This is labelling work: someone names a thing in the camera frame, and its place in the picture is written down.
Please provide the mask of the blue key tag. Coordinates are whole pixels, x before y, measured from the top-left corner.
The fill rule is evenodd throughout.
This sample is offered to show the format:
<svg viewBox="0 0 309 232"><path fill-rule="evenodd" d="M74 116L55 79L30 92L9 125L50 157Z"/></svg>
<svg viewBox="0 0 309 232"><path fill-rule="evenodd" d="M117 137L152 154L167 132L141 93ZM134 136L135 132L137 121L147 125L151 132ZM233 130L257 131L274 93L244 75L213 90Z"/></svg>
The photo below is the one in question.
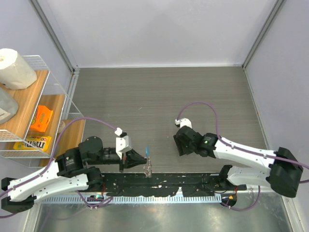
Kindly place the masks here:
<svg viewBox="0 0 309 232"><path fill-rule="evenodd" d="M150 155L149 147L148 146L145 149L145 155L146 155L146 157L149 157L149 155Z"/></svg>

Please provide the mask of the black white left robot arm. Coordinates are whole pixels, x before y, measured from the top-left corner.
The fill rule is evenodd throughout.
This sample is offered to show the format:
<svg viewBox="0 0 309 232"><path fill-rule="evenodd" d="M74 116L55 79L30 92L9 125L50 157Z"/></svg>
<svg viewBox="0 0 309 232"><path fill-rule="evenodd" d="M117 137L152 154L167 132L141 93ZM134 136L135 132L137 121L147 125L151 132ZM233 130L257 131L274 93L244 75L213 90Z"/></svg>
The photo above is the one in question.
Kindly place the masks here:
<svg viewBox="0 0 309 232"><path fill-rule="evenodd" d="M53 195L98 192L104 183L98 165L118 165L122 172L146 162L147 159L132 148L128 136L116 138L115 147L104 147L100 138L92 136L32 174L20 179L2 179L1 189L6 197L1 199L1 208L17 214Z"/></svg>

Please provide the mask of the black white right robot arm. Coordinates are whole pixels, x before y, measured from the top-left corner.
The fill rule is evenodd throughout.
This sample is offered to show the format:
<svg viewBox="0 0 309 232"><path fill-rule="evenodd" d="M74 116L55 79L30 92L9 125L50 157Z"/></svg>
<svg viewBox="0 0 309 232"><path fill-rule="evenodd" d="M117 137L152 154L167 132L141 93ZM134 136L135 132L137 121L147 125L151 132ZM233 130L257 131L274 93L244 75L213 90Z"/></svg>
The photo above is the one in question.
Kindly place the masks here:
<svg viewBox="0 0 309 232"><path fill-rule="evenodd" d="M179 155L192 153L202 157L237 162L243 167L225 165L218 184L223 190L239 185L257 185L294 198L300 184L303 167L290 150L263 150L234 143L213 133L201 135L189 126L182 126L173 136Z"/></svg>

